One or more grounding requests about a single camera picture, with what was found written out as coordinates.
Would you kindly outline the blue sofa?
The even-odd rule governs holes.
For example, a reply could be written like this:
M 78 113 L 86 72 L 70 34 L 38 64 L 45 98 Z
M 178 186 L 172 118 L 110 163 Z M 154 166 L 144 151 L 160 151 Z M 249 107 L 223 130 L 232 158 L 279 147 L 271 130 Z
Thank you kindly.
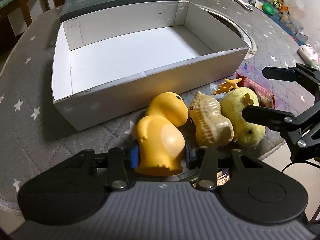
M 249 3 L 256 8 L 260 9 L 262 12 L 262 5 L 263 3 L 267 2 L 270 3 L 268 0 L 248 0 Z M 264 14 L 272 19 L 277 25 L 279 25 L 286 33 L 288 33 L 300 46 L 305 45 L 308 36 L 304 34 L 304 27 L 303 25 L 296 20 L 292 15 L 290 15 L 290 12 L 279 12 L 274 7 L 274 15 L 268 16 L 267 14 Z

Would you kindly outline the round induction cooker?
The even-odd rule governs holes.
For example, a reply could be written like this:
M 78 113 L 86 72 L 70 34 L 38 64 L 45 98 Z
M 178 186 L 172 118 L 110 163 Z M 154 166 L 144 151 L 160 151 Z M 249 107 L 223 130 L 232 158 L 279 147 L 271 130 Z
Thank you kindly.
M 216 18 L 218 21 L 223 23 L 225 26 L 227 26 L 229 29 L 231 29 L 248 45 L 249 50 L 245 56 L 245 59 L 252 58 L 255 55 L 255 53 L 257 52 L 257 45 L 253 37 L 249 35 L 249 33 L 243 27 L 241 27 L 239 24 L 234 22 L 228 16 L 218 11 L 215 11 L 206 7 L 201 7 L 201 9 L 203 9 L 204 11 L 212 15 L 214 18 Z

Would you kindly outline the white remote control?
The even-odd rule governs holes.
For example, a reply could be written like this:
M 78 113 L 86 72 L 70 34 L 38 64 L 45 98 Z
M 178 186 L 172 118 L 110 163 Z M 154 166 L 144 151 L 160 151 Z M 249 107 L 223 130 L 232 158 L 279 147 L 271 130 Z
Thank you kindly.
M 236 1 L 236 3 L 241 5 L 246 11 L 253 12 L 253 9 L 251 8 L 251 6 L 247 3 L 245 3 L 243 0 L 235 0 L 235 1 Z

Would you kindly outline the brown wooden side table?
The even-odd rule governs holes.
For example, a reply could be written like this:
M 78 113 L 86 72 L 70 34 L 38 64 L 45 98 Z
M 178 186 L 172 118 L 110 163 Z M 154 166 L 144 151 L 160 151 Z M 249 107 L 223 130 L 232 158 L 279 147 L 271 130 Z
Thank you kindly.
M 31 18 L 30 10 L 28 7 L 28 2 L 30 0 L 6 0 L 2 5 L 1 5 L 1 20 L 4 18 L 7 18 L 8 15 L 12 12 L 14 12 L 17 9 L 21 9 L 24 21 L 29 27 L 33 20 Z M 50 9 L 48 0 L 42 0 L 44 3 L 44 10 L 48 11 Z

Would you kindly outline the grey star table cover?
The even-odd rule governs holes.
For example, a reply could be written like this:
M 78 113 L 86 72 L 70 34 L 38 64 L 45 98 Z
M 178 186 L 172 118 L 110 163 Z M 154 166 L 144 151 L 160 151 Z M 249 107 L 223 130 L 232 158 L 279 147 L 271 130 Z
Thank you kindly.
M 314 102 L 299 84 L 267 80 L 266 66 L 288 67 L 300 61 L 297 44 L 262 12 L 246 12 L 231 0 L 186 0 L 233 20 L 257 45 L 238 72 L 271 90 L 276 108 L 299 115 Z M 76 131 L 53 105 L 51 75 L 61 8 L 40 15 L 22 35 L 1 71 L 1 209 L 20 215 L 17 191 L 29 179 L 92 148 L 104 153 L 133 143 L 143 111 Z

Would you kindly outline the orange dinosaur toy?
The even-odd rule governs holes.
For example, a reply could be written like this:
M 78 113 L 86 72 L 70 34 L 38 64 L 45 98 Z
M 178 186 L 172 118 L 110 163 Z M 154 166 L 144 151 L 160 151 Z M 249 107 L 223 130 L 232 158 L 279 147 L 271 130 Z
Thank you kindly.
M 178 129 L 188 120 L 188 108 L 173 92 L 156 96 L 136 126 L 140 164 L 135 172 L 168 177 L 180 174 L 185 139 Z

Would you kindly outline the smartphone with lit screen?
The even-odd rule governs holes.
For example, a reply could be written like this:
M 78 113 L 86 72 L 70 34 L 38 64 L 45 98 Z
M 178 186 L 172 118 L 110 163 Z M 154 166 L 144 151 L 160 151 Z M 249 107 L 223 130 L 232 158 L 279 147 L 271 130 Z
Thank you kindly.
M 229 169 L 224 169 L 217 173 L 217 186 L 222 186 L 230 180 Z

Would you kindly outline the red snack packet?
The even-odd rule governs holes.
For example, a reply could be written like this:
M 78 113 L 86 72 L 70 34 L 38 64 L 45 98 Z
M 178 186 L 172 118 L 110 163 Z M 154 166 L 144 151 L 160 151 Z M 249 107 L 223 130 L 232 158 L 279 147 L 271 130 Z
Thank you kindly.
M 256 83 L 249 77 L 245 77 L 239 73 L 236 73 L 236 77 L 242 78 L 242 80 L 238 83 L 239 87 L 247 87 L 255 92 L 258 97 L 259 106 L 275 109 L 275 98 L 271 91 Z

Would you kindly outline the white open cardboard box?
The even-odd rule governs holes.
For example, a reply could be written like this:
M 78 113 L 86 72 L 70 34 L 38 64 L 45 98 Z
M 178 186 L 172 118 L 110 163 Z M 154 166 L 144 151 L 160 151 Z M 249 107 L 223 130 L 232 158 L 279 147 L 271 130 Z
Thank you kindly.
M 188 1 L 127 4 L 60 25 L 53 104 L 81 131 L 235 73 L 246 42 Z

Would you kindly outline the yellow plush duck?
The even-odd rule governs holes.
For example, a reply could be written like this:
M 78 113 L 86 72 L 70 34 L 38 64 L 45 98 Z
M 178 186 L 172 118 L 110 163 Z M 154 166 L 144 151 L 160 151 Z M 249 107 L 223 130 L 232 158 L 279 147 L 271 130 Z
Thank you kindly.
M 242 117 L 242 110 L 247 106 L 258 106 L 258 97 L 253 90 L 239 87 L 242 78 L 224 79 L 212 95 L 226 93 L 221 99 L 221 113 L 229 119 L 234 130 L 233 141 L 244 148 L 257 146 L 265 136 L 265 126 L 247 122 Z

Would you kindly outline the colourful plush toy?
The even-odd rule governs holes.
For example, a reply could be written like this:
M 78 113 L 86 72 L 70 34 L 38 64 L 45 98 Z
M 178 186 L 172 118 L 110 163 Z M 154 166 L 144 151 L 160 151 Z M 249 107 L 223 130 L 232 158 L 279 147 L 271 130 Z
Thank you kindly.
M 287 12 L 289 10 L 289 7 L 285 5 L 284 0 L 272 0 L 270 3 L 279 12 Z

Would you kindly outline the beige peanut toy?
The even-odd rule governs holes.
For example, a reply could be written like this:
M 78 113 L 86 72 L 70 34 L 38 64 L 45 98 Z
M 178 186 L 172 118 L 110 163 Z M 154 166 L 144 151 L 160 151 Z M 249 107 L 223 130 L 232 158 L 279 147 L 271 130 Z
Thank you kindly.
M 196 92 L 188 112 L 199 146 L 220 148 L 233 140 L 232 123 L 221 114 L 221 106 L 214 97 Z

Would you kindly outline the pink white tissue pack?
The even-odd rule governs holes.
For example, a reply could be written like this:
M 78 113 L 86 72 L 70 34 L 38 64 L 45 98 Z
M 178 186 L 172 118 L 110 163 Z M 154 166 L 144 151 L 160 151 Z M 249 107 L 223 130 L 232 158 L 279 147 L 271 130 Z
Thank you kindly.
M 309 44 L 301 45 L 297 53 L 306 65 L 315 69 L 319 68 L 319 53 L 314 51 L 313 46 Z

